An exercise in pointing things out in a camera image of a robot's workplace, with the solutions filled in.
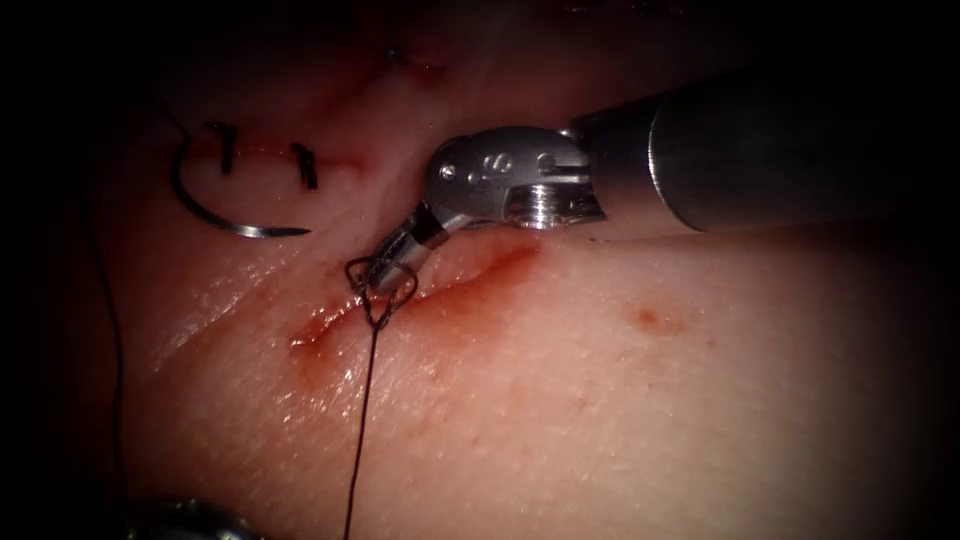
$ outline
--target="curved needle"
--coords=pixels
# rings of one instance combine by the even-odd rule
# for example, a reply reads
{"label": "curved needle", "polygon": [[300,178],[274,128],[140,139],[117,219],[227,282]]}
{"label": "curved needle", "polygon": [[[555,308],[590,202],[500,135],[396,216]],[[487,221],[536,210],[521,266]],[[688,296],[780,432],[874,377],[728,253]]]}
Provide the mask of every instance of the curved needle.
{"label": "curved needle", "polygon": [[177,147],[177,151],[170,163],[170,187],[176,194],[180,203],[187,207],[193,215],[206,221],[218,229],[223,229],[233,234],[246,236],[247,238],[282,238],[284,236],[300,236],[311,232],[310,229],[300,229],[297,227],[261,227],[259,225],[244,225],[230,221],[224,217],[214,214],[204,208],[200,203],[190,196],[187,188],[183,186],[183,179],[180,178],[180,165],[183,163],[183,157],[187,153],[187,147],[190,146],[190,135],[184,133],[183,141]]}

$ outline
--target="blood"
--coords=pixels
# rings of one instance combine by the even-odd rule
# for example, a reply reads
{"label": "blood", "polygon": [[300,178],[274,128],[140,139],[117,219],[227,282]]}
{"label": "blood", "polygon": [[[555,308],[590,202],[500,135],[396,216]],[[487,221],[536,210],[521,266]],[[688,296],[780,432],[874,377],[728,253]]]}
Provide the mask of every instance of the blood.
{"label": "blood", "polygon": [[647,307],[631,311],[627,321],[640,332],[654,336],[674,337],[687,329],[687,325],[675,316],[661,315]]}
{"label": "blood", "polygon": [[[443,351],[449,361],[438,362],[435,355],[407,360],[420,362],[434,384],[445,384],[454,375],[450,370],[468,355],[482,356],[475,354],[477,343],[493,346],[502,339],[507,322],[498,315],[517,301],[516,291],[535,277],[541,260],[532,235],[484,233],[441,247],[451,253],[424,272],[424,294],[395,313],[384,332],[386,354],[399,345],[397,335],[416,336],[430,350]],[[309,393],[336,391],[347,370],[359,368],[369,346],[370,328],[346,283],[342,295],[322,305],[288,340],[296,376]],[[375,316],[384,305],[383,299],[374,299]]]}

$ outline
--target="bleeding area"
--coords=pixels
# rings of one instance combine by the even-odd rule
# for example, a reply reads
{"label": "bleeding area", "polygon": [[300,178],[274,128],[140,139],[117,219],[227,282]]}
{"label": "bleeding area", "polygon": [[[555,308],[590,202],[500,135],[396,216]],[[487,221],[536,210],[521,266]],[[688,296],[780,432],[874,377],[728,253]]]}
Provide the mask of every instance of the bleeding area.
{"label": "bleeding area", "polygon": [[[419,272],[419,287],[394,314],[389,333],[429,335],[434,348],[451,359],[476,355],[477,343],[496,346],[507,324],[506,308],[543,263],[539,236],[508,228],[454,235]],[[341,392],[345,370],[355,369],[356,360],[369,350],[371,328],[359,303],[344,294],[328,304],[289,339],[291,360],[311,393]],[[374,301],[374,317],[383,307],[382,299]],[[389,353],[388,347],[399,345],[384,343],[383,350]],[[431,360],[428,368],[440,379],[443,370],[454,366]]]}

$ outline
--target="black suture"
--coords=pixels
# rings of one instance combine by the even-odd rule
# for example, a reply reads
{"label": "black suture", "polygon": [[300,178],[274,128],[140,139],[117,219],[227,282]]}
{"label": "black suture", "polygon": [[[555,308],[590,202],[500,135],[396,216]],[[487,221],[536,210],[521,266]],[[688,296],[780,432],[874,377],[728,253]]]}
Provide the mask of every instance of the black suture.
{"label": "black suture", "polygon": [[220,134],[223,155],[220,157],[220,174],[233,172],[233,154],[236,152],[237,128],[224,122],[204,122],[203,127]]}
{"label": "black suture", "polygon": [[107,314],[110,318],[110,330],[113,334],[113,346],[116,355],[117,378],[113,389],[113,418],[111,424],[111,438],[113,446],[113,464],[116,469],[116,490],[117,490],[117,538],[124,538],[127,532],[131,530],[129,518],[129,503],[127,495],[127,468],[123,460],[123,439],[121,430],[123,427],[123,386],[124,386],[124,357],[123,357],[123,335],[120,332],[120,316],[117,311],[117,303],[113,298],[113,290],[110,288],[110,277],[107,274],[106,265],[103,262],[103,255],[100,251],[100,245],[97,242],[97,235],[93,230],[93,219],[91,218],[90,200],[84,188],[80,187],[80,221],[87,240],[87,246],[90,254],[93,256],[93,267],[96,273],[97,284],[103,293],[104,303],[107,307]]}
{"label": "black suture", "polygon": [[307,189],[317,189],[317,170],[313,167],[313,152],[300,143],[290,145],[290,150],[297,154],[297,166],[300,167],[300,181]]}
{"label": "black suture", "polygon": [[[397,270],[407,274],[410,276],[410,279],[413,280],[413,284],[410,289],[399,299],[397,299],[397,291],[390,293],[390,298],[387,300],[387,306],[384,308],[383,313],[378,318],[373,317],[372,303],[370,301],[370,296],[367,294],[367,286],[369,283],[365,280],[363,274],[355,275],[353,273],[354,270],[361,265],[366,265],[367,268],[370,268],[370,266],[372,266],[372,264],[375,262],[392,266],[393,268],[396,268]],[[370,339],[370,358],[367,360],[367,377],[363,387],[363,405],[360,409],[360,434],[357,437],[357,453],[353,460],[353,473],[350,476],[350,491],[347,494],[347,516],[343,525],[343,540],[350,540],[350,524],[353,520],[353,500],[357,489],[357,478],[359,478],[360,475],[360,457],[363,453],[363,437],[367,430],[367,408],[370,404],[370,387],[371,383],[373,382],[373,364],[377,357],[377,342],[379,341],[380,332],[390,321],[390,316],[413,297],[414,293],[417,291],[417,287],[420,286],[420,280],[417,278],[416,272],[414,272],[409,266],[389,259],[381,259],[379,257],[360,257],[358,259],[353,259],[347,262],[343,268],[343,271],[347,276],[347,281],[350,283],[350,290],[360,297],[360,303],[363,306],[363,312],[366,316],[367,324],[372,330]]]}

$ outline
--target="metal shaft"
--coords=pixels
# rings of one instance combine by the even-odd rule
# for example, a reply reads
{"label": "metal shaft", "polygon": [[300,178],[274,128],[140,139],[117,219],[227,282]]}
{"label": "metal shaft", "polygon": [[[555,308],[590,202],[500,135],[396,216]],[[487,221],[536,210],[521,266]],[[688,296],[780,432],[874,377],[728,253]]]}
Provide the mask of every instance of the metal shaft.
{"label": "metal shaft", "polygon": [[607,220],[571,230],[623,240],[893,212],[915,186],[910,104],[878,84],[753,67],[579,118]]}

